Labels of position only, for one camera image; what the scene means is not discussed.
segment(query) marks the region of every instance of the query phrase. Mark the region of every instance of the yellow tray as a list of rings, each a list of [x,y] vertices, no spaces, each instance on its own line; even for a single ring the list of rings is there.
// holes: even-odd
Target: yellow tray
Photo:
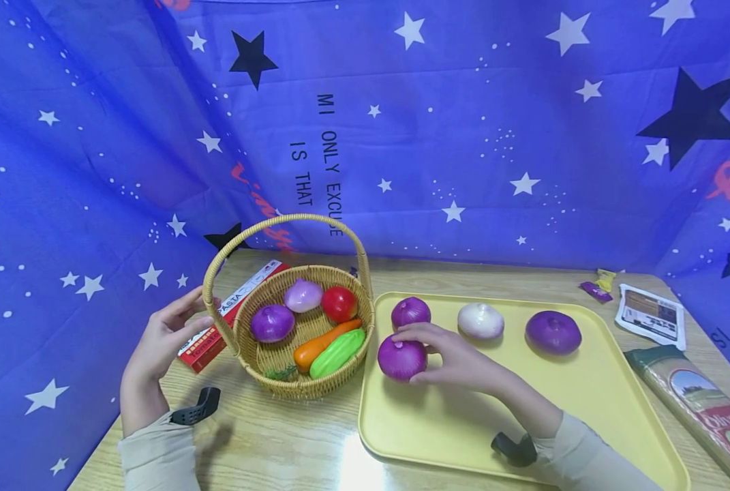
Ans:
[[[503,340],[474,342],[485,355],[518,373],[552,402],[584,420],[614,449],[626,456],[665,491],[688,491],[689,473],[659,419],[645,398],[606,322],[585,307],[564,303],[475,299],[446,295],[385,293],[376,300],[376,330],[365,362],[359,434],[379,456],[421,464],[541,482],[531,467],[505,464],[490,450],[490,441],[504,431],[514,441],[523,428],[503,404],[478,393],[453,388],[396,383],[381,373],[378,347],[392,333],[391,311],[397,302],[417,296],[430,306],[433,323],[457,331],[462,306],[482,301],[504,315]],[[525,326],[541,310],[571,316],[583,343],[566,360],[537,355],[525,341]],[[431,355],[431,366],[441,362]]]

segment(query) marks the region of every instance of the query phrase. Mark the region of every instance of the tomato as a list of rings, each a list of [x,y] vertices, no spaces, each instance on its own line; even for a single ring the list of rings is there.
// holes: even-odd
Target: tomato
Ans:
[[[332,286],[320,298],[320,308],[324,314],[338,324],[353,319],[357,306],[354,294],[342,286]]]

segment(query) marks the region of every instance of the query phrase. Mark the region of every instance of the wooden table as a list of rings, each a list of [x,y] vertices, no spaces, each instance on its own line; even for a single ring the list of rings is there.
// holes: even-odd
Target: wooden table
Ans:
[[[345,271],[355,264],[353,258],[347,257],[289,257],[237,250],[215,281],[215,294],[225,299],[270,258],[292,265],[334,265]],[[371,259],[371,270],[376,296],[385,291],[412,291],[576,303],[608,321],[624,350],[653,346],[652,342],[614,326],[617,301],[599,305],[577,288],[578,283],[592,279],[590,272],[379,258]],[[619,274],[617,280],[675,298],[662,280],[651,275]],[[688,314],[686,320],[686,355],[730,395],[729,363]],[[199,375],[180,361],[175,362],[163,379],[163,388],[173,408],[194,405],[201,387],[211,385],[222,390],[218,412],[195,429],[198,479],[205,491],[549,489],[438,467],[382,461],[369,454],[356,431],[361,377],[362,371],[323,401],[284,402],[253,382],[226,349]],[[730,490],[730,479],[720,467],[648,388],[645,392],[689,469],[692,489]],[[121,421],[117,420],[70,490],[122,489],[117,453],[121,435]]]

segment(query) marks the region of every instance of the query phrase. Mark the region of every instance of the blue backdrop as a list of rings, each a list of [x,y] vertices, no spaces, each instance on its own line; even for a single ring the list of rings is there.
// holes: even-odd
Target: blue backdrop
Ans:
[[[730,0],[0,0],[0,490],[69,486],[149,313],[299,211],[658,274],[730,360]]]

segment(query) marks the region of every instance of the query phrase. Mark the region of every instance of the beige sleeve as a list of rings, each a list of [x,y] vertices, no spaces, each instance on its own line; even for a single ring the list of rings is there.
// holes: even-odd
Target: beige sleeve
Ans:
[[[200,491],[193,428],[166,413],[118,445],[125,491]]]
[[[540,474],[562,491],[661,491],[580,419],[564,413],[555,438],[535,438]]]

